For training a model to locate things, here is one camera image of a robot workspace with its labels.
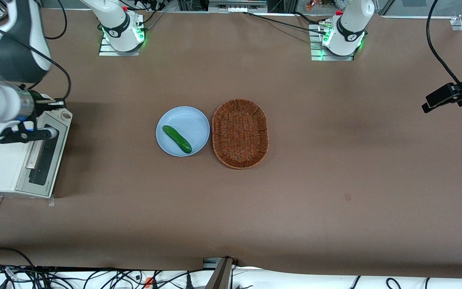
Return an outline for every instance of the cable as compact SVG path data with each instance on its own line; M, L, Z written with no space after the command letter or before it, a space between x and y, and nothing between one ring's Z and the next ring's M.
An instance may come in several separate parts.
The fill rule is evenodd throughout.
M158 16L158 18L156 18L156 20L154 20L154 22L151 24L151 26L145 28L146 31L150 30L152 28L152 26L154 26L154 24L156 24L156 22L158 22L158 20L160 20L160 18L163 16L163 14L165 14L165 12L162 11L162 13L160 14L160 16Z
M243 13L247 14L247 15L257 17L257 18L261 18L261 19L269 20L269 21L276 22L276 23L279 23L279 24L283 24L283 25L286 25L286 26L290 26L290 27L293 27L293 28L301 29L303 31L310 31L310 32L326 35L326 33L324 31L316 31L314 29L308 29L308 28L288 24L288 23L285 23L285 22L281 22L281 21L277 21L277 20L274 20L274 19L266 18L266 17L260 16L260 15L252 14L252 13L249 13L249 12L243 12Z
M138 8L138 7L132 7L130 5L128 5L126 2L124 2L123 0L119 0L122 4L126 5L126 7L128 7L128 9L130 9L131 11L140 11L140 10L149 10L149 8Z
M64 13L64 31L62 31L62 33L60 33L60 35L55 36L55 37L47 37L46 36L46 39L50 39L50 40L55 40L55 39L58 39L58 38L62 37L65 34L65 32L67 31L67 14L65 13L65 8L62 5L62 2L60 0L57 0L57 1L58 1L58 4L60 5L60 7L62 7L62 12Z
M431 9L429 9L429 16L427 17L427 23L426 23L426 36L427 36L427 44L429 44L429 48L431 49L432 54L438 61L442 64L443 68L447 71L447 73L453 78L453 80L456 82L457 86L459 86L462 89L462 83L459 81L459 79L456 77L456 75L452 72L452 70L449 68L449 66L444 62L444 60L438 55L438 52L436 52L436 49L434 49L434 46L431 41L431 32L430 32L430 24L431 24L431 17L432 13L434 11L434 8L436 7L436 4L438 3L438 0L434 0L434 2L431 5Z
M386 279L386 287L388 287L389 289L394 289L393 287L390 286L390 281L395 282L395 284L397 284L398 289L401 289L400 284L397 282L397 280L395 280L395 279L393 279L391 277Z
M117 283L119 283L119 281L126 281L126 282L128 282L128 283L132 286L132 288L133 288L133 283L131 283L129 280L124 280L124 278L125 278L126 276L128 276L129 274L131 274L131 273L132 273L132 271L129 271L128 273L124 273L123 271L120 272L120 274L122 274L122 276L117 277L117 279L115 280L115 283L114 283L114 284L112 284L112 283L110 282L110 289L115 289L115 286L117 286Z
M231 276L231 288L233 288L233 276ZM190 276L190 273L186 275L185 289L194 289L194 284L192 284L192 277Z
M97 273L99 273L99 272L101 272L101 271L95 271L94 273L90 274L90 275L88 276L87 280L85 280L85 283L83 284L83 289L86 289L88 280L90 280L90 279L92 279L92 278L96 278L96 277L94 277L94 275L97 274Z
M351 289L355 289L355 288L356 288L356 285L358 284L359 278L361 278L361 275L359 275L359 276L356 277L356 280L354 280L354 284L352 284Z
M319 24L320 23L319 20L317 20L317 21L311 20L308 17L306 17L306 15L304 15L304 14L298 12L298 11L295 11L294 14L301 16L302 18L304 18L304 20L308 21L310 24Z
M8 269L11 270L11 272L13 272L14 274L19 274L19 273L26 274L29 280L23 280L21 278L17 278L16 276L9 276L7 272ZM15 283L17 284L32 283L33 289L44 289L44 286L42 285L42 283L44 282L57 284L63 289L75 289L75 287L69 282L69 280L81 280L81 281L85 281L86 283L90 279L98 278L100 276L113 272L113 271L105 271L101 274L96 275L100 271L101 270L98 270L92 273L87 279L82 279L82 278L61 277L57 275L58 272L50 273L48 271L45 271L43 267L40 267L39 269L39 267L0 265L0 274L4 274L7 277L6 280L9 282L12 282L12 285L14 286L13 289L16 289ZM117 276L121 278L120 276L121 274L123 274L123 272L119 272ZM140 285L144 285L144 284L141 284L141 279L142 278L140 278L140 281L138 281L138 283L140 284L136 286L134 289L138 289Z
M7 20L8 19L8 12L5 11L5 13L3 14L3 16L0 17L0 23Z
M21 252L21 251L19 251L17 249L7 248L7 247L0 247L0 250L15 252L15 253L19 254L22 258L24 258L26 260L26 262L28 262L28 264L31 267L35 267L35 265L33 265L33 263L31 263L30 258L28 258L28 256L26 256L23 252ZM37 271L37 274L42 275L42 277L44 278L44 283L46 284L46 288L51 289L51 284L46 282L46 279L47 279L46 274L44 272L42 272L42 271Z
M179 278L179 277L183 277L183 276L185 276L185 275L187 275L187 274L190 274L190 273L195 273L195 272L200 272L200 271L205 271L205 270L207 270L207 269L198 269L198 270L187 271L187 272L185 272L185 273L183 273L183 274L179 274L178 276L175 276L175 277L173 277L173 278L171 278L171 279L169 279L169 280L167 280L167 281L161 281L161 283L163 283L163 284L161 284L160 286L158 286L158 289L160 289L161 287L165 286L165 284L168 284L168 283L170 283L170 282L176 280L176 279Z
M40 55L41 57L43 57L44 59L46 59L47 61L51 62L51 64L53 64L54 66L58 67L58 69L60 69L64 74L65 74L65 77L67 78L67 92L65 93L65 96L60 98L60 99L56 99L57 101L65 101L65 99L69 96L70 94L70 90L71 90L71 87L72 87L72 82L71 82L71 79L70 79L70 75L69 73L58 63L56 63L53 59L47 57L46 55L44 55L44 53L41 53L40 51L38 51L37 49L31 47L30 45L22 42L21 40L19 40L18 38L16 38L15 36L9 34L9 33L6 33L5 31L0 31L0 33L2 35L5 35L6 37L8 38L11 38L12 40L14 40L15 42L21 44L22 46L28 48L29 50L37 53L38 55ZM34 88L36 85L38 84L35 83L33 84L29 89L31 88Z
M148 18L146 21L144 21L144 22L139 22L139 25L142 25L142 24L144 24L144 23L147 23L147 21L151 20L152 16L156 13L156 11L157 11L157 10L153 11L152 14L149 16L149 18Z

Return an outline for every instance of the table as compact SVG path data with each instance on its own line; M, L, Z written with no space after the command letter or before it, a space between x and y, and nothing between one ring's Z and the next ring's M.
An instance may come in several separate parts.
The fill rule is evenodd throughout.
M73 126L46 200L4 199L0 245L37 265L195 269L203 257L313 274L462 277L462 108L429 114L450 78L425 20L372 18L353 62L310 61L306 31L240 13L162 16L138 57L98 57L90 11L49 41L72 77ZM302 24L300 18L280 20ZM47 35L63 27L44 10ZM462 79L462 33L433 42ZM61 97L56 69L37 86ZM160 117L209 119L232 98L267 115L270 150L249 170L164 153ZM0 263L21 262L0 254Z

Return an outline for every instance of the wire bundle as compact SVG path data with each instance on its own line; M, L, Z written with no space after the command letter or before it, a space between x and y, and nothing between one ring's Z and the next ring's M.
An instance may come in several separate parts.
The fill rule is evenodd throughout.
M179 274L167 281L156 281L156 278L162 271L154 271L154 274L151 279L147 279L145 282L142 282L142 272L140 272L140 278L137 280L135 278L132 278L130 276L133 272L137 271L130 271L130 270L123 270L123 269L116 269L116 268L102 268L102 269L97 269L95 272L90 274L88 278L82 279L82 278L71 278L71 277L62 277L59 276L58 273L56 272L56 267L38 267L33 265L31 260L21 251L12 249L12 248L5 248L5 247L0 247L0 250L3 251L11 251L19 254L22 256L26 262L29 264L27 266L15 266L15 265L0 265L0 274L4 274L6 279L4 283L0 286L1 288L6 288L6 285L8 283L12 284L12 289L15 289L15 285L18 283L31 283L32 284L32 289L52 289L51 285L55 284L55 287L61 287L62 289L75 289L75 287L71 284L70 280L79 280L79 281L84 281L83 284L83 289L87 288L88 281L101 277L106 274L111 274L114 273L115 275L110 278L104 285L101 287L101 289L107 288L107 289L116 289L117 285L119 286L122 285L122 283L128 283L130 285L131 289L140 289L143 288L145 285L152 285L153 288L161 288L165 286L167 283L171 283L175 287L178 287L179 289L185 289L183 287L180 287L174 283L172 283L174 280L177 278L183 277L185 275L189 275L191 273L195 273L198 271L204 271L207 269L198 269L198 270L193 270L193 271L187 271L182 274ZM24 280L21 278L16 278L16 274L25 274L28 277L28 280Z

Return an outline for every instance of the metal bracket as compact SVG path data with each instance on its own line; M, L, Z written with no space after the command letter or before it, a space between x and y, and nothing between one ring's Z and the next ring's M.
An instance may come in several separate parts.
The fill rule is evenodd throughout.
M310 29L320 31L321 27L318 24L310 24ZM310 47L311 47L311 60L313 61L352 61L354 55L341 56L332 53L326 46L322 45L322 35L310 31Z
M204 289L230 289L231 274L233 274L233 259L222 258Z
M137 15L138 15L137 21L142 22L144 20L144 16L141 14L137 14ZM137 28L143 29L144 24L139 25ZM101 44L99 45L99 56L137 56L140 53L140 48L143 46L143 44L144 43L141 43L138 47L136 47L132 51L126 51L126 52L116 51L111 46L110 42L108 42L108 40L106 39L106 35L103 31L103 37L101 38Z
M462 17L454 17L450 20L453 31L462 31Z

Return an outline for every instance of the green cucumber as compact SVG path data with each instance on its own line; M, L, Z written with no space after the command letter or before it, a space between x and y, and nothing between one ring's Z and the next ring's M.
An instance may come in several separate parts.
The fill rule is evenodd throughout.
M182 137L177 130L175 130L172 126L163 126L163 131L173 139L178 146L183 150L185 153L189 154L192 152L192 146L188 141Z

